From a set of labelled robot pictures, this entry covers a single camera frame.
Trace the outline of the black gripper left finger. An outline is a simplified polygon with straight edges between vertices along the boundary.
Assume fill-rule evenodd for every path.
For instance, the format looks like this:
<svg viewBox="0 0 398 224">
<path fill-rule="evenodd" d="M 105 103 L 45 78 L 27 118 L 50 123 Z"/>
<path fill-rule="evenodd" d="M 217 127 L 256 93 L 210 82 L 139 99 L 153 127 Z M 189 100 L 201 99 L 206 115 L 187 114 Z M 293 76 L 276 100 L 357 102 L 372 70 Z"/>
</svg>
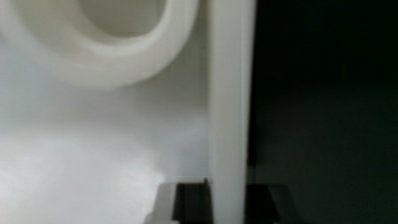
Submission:
<svg viewBox="0 0 398 224">
<path fill-rule="evenodd" d="M 160 184 L 155 206 L 142 224 L 213 224 L 208 180 Z"/>
</svg>

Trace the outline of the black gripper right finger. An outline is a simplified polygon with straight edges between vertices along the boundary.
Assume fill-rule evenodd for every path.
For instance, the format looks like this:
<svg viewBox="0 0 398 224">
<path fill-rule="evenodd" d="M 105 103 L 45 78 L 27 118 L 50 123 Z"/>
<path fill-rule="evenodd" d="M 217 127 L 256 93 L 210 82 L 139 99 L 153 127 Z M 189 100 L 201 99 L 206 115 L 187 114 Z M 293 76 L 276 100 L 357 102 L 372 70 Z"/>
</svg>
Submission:
<svg viewBox="0 0 398 224">
<path fill-rule="evenodd" d="M 297 214 L 283 185 L 251 184 L 245 197 L 245 224 L 295 224 Z"/>
</svg>

